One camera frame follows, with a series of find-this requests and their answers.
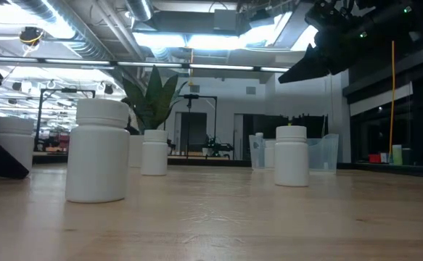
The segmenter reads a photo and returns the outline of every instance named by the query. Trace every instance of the white plastic bottle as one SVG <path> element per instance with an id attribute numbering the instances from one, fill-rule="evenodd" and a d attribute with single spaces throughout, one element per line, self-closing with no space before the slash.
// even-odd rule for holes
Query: white plastic bottle
<path id="1" fill-rule="evenodd" d="M 66 199 L 99 203 L 126 196 L 128 106 L 106 99 L 81 99 L 71 130 Z"/>
<path id="2" fill-rule="evenodd" d="M 264 167 L 266 169 L 274 169 L 274 153 L 276 141 L 266 141 L 266 147 L 264 148 Z"/>
<path id="3" fill-rule="evenodd" d="M 29 172 L 32 169 L 34 147 L 33 127 L 33 120 L 0 117 L 0 145 Z"/>
<path id="4" fill-rule="evenodd" d="M 308 186 L 308 145 L 306 127 L 276 129 L 274 181 L 280 186 Z"/>
<path id="5" fill-rule="evenodd" d="M 166 175 L 168 170 L 168 132 L 146 130 L 141 156 L 142 175 Z"/>

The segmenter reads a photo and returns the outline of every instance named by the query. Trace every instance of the wooden table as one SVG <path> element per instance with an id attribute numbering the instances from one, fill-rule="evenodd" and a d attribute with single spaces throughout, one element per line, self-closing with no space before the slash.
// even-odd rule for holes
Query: wooden table
<path id="1" fill-rule="evenodd" d="M 131 169 L 126 200 L 65 201 L 65 165 L 0 180 L 0 260 L 423 260 L 423 178 L 340 171 L 309 188 L 249 168 Z"/>

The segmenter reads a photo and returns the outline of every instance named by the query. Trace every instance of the orange pole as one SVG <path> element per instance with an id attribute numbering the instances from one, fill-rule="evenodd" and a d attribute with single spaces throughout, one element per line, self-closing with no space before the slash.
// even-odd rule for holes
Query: orange pole
<path id="1" fill-rule="evenodd" d="M 394 109 L 395 109 L 395 86 L 396 86 L 395 41 L 392 41 L 392 111 L 390 113 L 390 142 L 389 142 L 389 148 L 388 148 L 388 162 L 390 162 L 390 158 L 392 157 L 393 114 L 394 114 Z"/>

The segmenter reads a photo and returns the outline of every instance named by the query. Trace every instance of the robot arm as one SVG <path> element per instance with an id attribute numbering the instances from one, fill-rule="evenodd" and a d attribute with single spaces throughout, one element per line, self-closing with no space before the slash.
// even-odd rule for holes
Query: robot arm
<path id="1" fill-rule="evenodd" d="M 335 8 L 337 0 L 316 0 L 305 21 L 318 33 L 305 56 L 279 78 L 280 83 L 338 74 L 378 44 L 386 41 L 412 42 L 410 32 L 423 35 L 423 0 L 349 0 L 347 7 Z M 375 7 L 363 16 L 351 14 Z"/>

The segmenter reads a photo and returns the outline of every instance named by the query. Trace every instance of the doorway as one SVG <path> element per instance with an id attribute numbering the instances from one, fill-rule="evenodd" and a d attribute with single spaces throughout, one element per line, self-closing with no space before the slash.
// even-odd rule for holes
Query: doorway
<path id="1" fill-rule="evenodd" d="M 202 152 L 202 147 L 205 144 L 205 140 L 207 137 L 206 120 L 206 113 L 181 113 L 181 151 L 186 151 L 187 135 L 188 131 L 190 130 L 189 152 Z"/>

